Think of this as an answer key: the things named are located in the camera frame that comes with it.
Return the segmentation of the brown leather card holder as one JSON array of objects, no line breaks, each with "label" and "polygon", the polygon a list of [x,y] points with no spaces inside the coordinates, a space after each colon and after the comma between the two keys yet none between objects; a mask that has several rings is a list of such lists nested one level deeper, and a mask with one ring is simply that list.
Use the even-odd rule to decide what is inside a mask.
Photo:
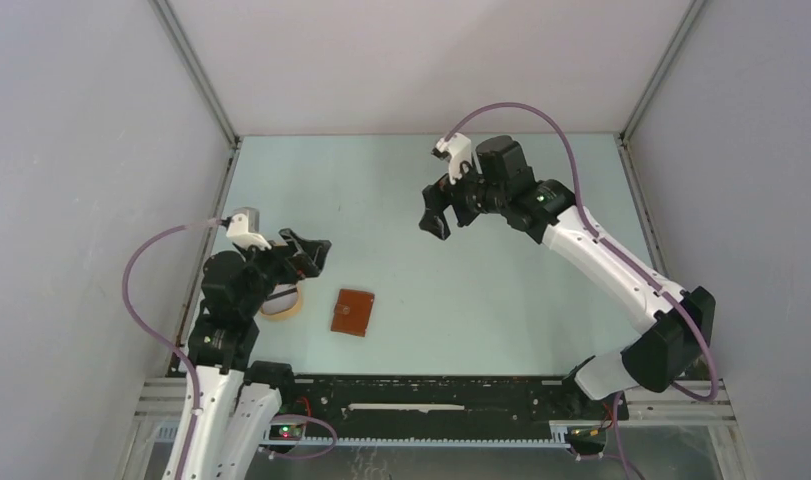
[{"label": "brown leather card holder", "polygon": [[333,309],[330,330],[364,337],[369,325],[375,295],[370,292],[341,289]]}]

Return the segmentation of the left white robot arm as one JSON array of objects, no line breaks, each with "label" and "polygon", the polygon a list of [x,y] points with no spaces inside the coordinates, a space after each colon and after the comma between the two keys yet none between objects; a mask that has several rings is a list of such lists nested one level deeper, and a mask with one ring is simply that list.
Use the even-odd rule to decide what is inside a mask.
[{"label": "left white robot arm", "polygon": [[297,403],[289,365],[253,362],[255,317],[280,286],[318,277],[332,244],[280,230],[269,249],[236,247],[203,267],[200,315],[188,340],[182,423],[168,479],[242,479],[275,416]]}]

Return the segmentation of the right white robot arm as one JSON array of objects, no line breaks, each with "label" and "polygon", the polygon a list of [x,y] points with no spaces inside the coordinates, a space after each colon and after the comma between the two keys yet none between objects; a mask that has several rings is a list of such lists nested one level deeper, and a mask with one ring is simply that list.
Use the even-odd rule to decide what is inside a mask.
[{"label": "right white robot arm", "polygon": [[498,214],[535,243],[562,256],[629,312],[638,338],[593,356],[569,374],[562,392],[566,411],[587,418],[603,399],[635,387],[661,393],[710,351],[716,301],[702,287],[687,291],[643,264],[595,223],[561,182],[536,179],[522,146],[508,135],[473,145],[456,133],[440,139],[433,156],[447,172],[423,189],[421,230],[441,240],[482,214]]}]

